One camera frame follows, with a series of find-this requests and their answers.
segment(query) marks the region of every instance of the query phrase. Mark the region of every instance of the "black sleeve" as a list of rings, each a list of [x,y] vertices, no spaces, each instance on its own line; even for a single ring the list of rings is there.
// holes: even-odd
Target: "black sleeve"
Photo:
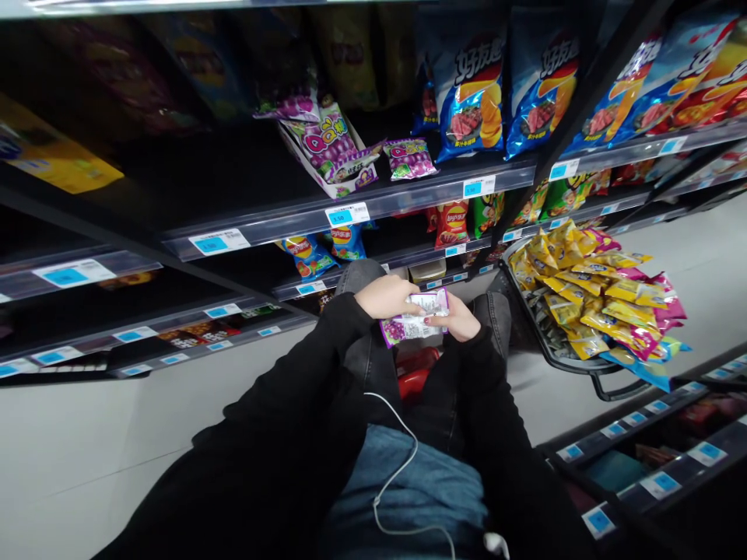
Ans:
[[[373,323],[352,294],[335,297],[315,329],[195,438],[96,558],[192,557],[209,544],[256,558],[287,538],[273,513],[292,515],[289,485],[308,460],[314,417],[328,406],[347,349]]]
[[[560,478],[531,448],[490,334],[483,326],[457,347],[465,452],[482,477],[495,529],[515,558],[594,558],[593,538]]]

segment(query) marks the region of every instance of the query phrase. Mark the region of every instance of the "white floor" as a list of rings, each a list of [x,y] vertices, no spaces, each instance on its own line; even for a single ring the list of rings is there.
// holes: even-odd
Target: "white floor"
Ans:
[[[695,351],[686,371],[747,338],[747,197],[720,208],[621,235],[630,250],[653,254],[646,267],[669,272],[690,316],[675,335]],[[455,286],[471,298],[489,278]],[[125,525],[155,480],[220,420],[274,361],[310,329],[172,366],[144,380],[0,390],[0,558],[83,560]],[[537,355],[509,364],[521,414],[541,443],[614,407],[591,381],[552,369]],[[634,381],[616,373],[611,388]]]

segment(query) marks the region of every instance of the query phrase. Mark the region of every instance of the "hand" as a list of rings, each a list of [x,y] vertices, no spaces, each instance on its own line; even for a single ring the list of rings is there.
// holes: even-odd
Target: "hand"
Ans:
[[[475,319],[465,303],[449,292],[448,317],[426,317],[426,324],[432,327],[446,327],[459,342],[472,340],[480,332],[480,322]]]
[[[356,301],[372,319],[391,319],[403,313],[425,315],[422,307],[405,301],[413,293],[420,293],[420,288],[399,276],[386,275],[358,292]]]

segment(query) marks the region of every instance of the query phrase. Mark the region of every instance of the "black jacket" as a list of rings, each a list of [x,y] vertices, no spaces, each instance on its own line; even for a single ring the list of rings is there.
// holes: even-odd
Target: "black jacket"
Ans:
[[[335,297],[314,331],[195,437],[96,558],[316,556],[319,528],[363,445],[371,398],[341,364],[372,324],[352,294]],[[560,479],[531,448],[489,329],[454,347],[465,449],[511,558],[593,557]]]

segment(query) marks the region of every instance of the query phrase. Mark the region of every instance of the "gray pants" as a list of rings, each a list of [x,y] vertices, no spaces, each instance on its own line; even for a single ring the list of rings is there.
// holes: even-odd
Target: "gray pants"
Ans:
[[[343,272],[335,294],[356,293],[384,275],[386,272],[376,261],[354,261]],[[506,358],[511,331],[511,315],[506,297],[488,290],[472,302],[472,312],[481,324],[491,327],[493,346]],[[458,353],[454,349],[450,350],[454,344],[456,341],[453,337],[444,336],[444,354],[428,375],[419,403],[406,411],[403,410],[399,395],[394,349],[387,348],[378,323],[367,336],[353,343],[345,356],[344,366],[363,385],[364,391],[378,393],[387,399],[418,440],[461,459],[464,438],[457,415],[460,364]],[[402,431],[402,426],[386,404],[375,397],[368,398],[366,405],[369,409],[366,413],[369,423]]]

